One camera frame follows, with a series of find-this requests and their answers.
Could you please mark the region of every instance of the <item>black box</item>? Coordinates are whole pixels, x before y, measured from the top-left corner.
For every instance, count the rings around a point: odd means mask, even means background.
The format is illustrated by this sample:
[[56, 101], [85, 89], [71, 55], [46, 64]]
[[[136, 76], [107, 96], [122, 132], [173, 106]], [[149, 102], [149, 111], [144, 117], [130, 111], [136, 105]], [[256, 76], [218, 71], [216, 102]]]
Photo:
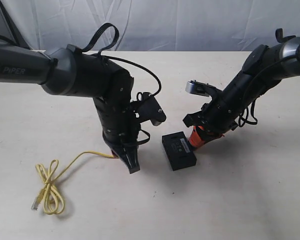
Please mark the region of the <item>black box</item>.
[[162, 144], [173, 171], [196, 165], [197, 158], [183, 131], [162, 136]]

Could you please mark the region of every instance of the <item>robotic arm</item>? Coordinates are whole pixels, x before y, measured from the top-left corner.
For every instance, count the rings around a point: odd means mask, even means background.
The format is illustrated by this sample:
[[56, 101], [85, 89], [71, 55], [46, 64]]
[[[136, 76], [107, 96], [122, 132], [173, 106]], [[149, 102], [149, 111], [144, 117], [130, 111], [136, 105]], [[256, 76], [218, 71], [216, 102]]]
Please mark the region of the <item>robotic arm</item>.
[[[256, 125], [256, 99], [282, 79], [300, 76], [300, 37], [283, 37], [281, 28], [276, 30], [275, 35], [279, 44], [258, 46], [224, 90], [197, 81], [187, 83], [188, 93], [212, 97], [211, 102], [205, 103], [200, 111], [187, 114], [183, 119], [187, 127], [194, 126], [188, 140], [194, 149], [222, 137], [229, 130], [243, 127], [245, 123]], [[248, 120], [250, 104], [250, 113], [255, 121]]]
[[[115, 29], [113, 42], [97, 54], [84, 54], [110, 27]], [[0, 40], [0, 82], [39, 84], [51, 95], [92, 98], [105, 143], [126, 164], [129, 172], [134, 173], [140, 170], [138, 146], [150, 139], [150, 134], [141, 129], [141, 123], [151, 120], [157, 126], [166, 120], [166, 115], [155, 99], [161, 90], [157, 76], [136, 63], [101, 55], [103, 50], [113, 47], [118, 38], [118, 29], [105, 23], [84, 49], [68, 45], [67, 48], [35, 52], [12, 45], [13, 42], [0, 36], [0, 39], [5, 40]], [[137, 101], [131, 101], [134, 78], [110, 59], [146, 70], [158, 81], [159, 90], [153, 95], [140, 92]], [[148, 138], [138, 141], [139, 131], [144, 132]]]

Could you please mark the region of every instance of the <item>white backdrop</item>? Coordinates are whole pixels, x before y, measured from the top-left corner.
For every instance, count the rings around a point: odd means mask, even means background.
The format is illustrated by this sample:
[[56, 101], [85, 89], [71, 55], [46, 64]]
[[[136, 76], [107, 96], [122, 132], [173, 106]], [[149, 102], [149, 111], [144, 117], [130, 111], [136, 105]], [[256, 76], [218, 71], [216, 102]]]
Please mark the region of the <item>white backdrop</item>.
[[[119, 51], [250, 51], [300, 36], [300, 0], [2, 0], [34, 49], [84, 47], [105, 22]], [[103, 36], [94, 49], [111, 41]]]

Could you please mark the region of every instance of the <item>white tabletop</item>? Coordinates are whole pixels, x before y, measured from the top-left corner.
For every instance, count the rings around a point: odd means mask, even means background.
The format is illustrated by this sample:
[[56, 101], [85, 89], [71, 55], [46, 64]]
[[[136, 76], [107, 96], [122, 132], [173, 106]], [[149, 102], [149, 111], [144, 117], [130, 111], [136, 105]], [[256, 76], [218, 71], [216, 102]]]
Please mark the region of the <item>white tabletop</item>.
[[[248, 52], [109, 52], [162, 81], [167, 115], [149, 122], [138, 151], [141, 170], [84, 155], [59, 188], [66, 211], [31, 210], [42, 187], [36, 163], [60, 170], [85, 150], [110, 153], [89, 98], [52, 96], [40, 86], [0, 83], [0, 239], [14, 240], [300, 240], [300, 77], [283, 80], [256, 102], [246, 125], [196, 151], [194, 167], [172, 171], [161, 136], [184, 131], [182, 119], [210, 98], [185, 92], [196, 79], [223, 89]], [[133, 66], [133, 97], [156, 81]]]

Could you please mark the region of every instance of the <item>white table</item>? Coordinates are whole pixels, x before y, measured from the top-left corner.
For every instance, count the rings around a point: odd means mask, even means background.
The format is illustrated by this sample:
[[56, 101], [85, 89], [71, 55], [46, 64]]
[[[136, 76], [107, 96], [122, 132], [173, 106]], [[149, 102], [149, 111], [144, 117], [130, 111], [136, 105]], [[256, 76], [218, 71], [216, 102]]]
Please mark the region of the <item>white table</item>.
[[[182, 119], [210, 98], [185, 92], [196, 79], [223, 89], [248, 52], [109, 52], [144, 65], [162, 81], [167, 115], [139, 148], [141, 170], [85, 155], [59, 187], [66, 211], [48, 216], [31, 204], [42, 187], [36, 163], [78, 153], [110, 153], [89, 98], [52, 96], [40, 86], [0, 83], [0, 239], [14, 240], [300, 240], [300, 77], [261, 97], [257, 126], [246, 125], [196, 152], [195, 167], [172, 171], [161, 136], [184, 131]], [[133, 97], [156, 81], [133, 66]]]

